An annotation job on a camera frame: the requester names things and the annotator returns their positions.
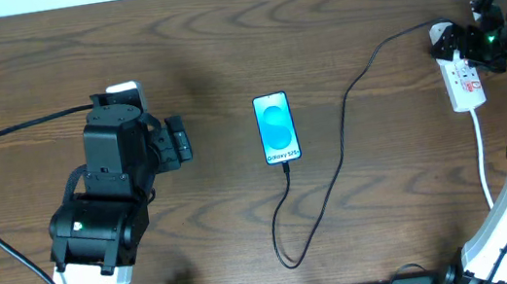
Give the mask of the white USB charger plug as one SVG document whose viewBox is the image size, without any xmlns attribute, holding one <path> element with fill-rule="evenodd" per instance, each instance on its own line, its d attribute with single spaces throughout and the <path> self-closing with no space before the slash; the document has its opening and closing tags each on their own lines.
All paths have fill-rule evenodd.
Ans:
<svg viewBox="0 0 507 284">
<path fill-rule="evenodd" d="M 429 36 L 430 41 L 432 42 L 432 47 L 441 48 L 444 46 L 449 46 L 454 40 L 453 27 L 454 24 L 452 22 L 446 21 L 432 25 L 432 27 L 429 30 Z"/>
</svg>

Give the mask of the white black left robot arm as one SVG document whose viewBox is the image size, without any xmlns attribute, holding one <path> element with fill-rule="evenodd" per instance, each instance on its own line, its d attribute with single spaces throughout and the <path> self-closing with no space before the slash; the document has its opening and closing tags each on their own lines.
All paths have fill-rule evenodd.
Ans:
<svg viewBox="0 0 507 284">
<path fill-rule="evenodd" d="M 192 159 L 180 117 L 159 121 L 139 83 L 92 97 L 83 130 L 86 164 L 73 170 L 50 221 L 55 284 L 129 284 L 149 226 L 158 174 Z"/>
</svg>

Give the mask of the white power strip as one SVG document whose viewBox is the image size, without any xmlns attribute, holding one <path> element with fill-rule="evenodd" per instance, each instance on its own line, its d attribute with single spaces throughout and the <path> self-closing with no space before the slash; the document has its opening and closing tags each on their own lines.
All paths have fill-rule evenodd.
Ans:
<svg viewBox="0 0 507 284">
<path fill-rule="evenodd" d="M 436 62 L 455 112 L 469 112 L 486 102 L 477 70 L 460 57 L 459 51 L 453 52 L 452 60 L 438 58 Z"/>
</svg>

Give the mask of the blue Galaxy smartphone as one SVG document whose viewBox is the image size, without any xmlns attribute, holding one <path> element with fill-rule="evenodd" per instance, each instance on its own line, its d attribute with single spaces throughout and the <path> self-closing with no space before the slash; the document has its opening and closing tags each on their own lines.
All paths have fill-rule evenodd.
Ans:
<svg viewBox="0 0 507 284">
<path fill-rule="evenodd" d="M 252 105 L 266 163 L 300 159 L 302 150 L 286 93 L 277 91 L 255 97 Z"/>
</svg>

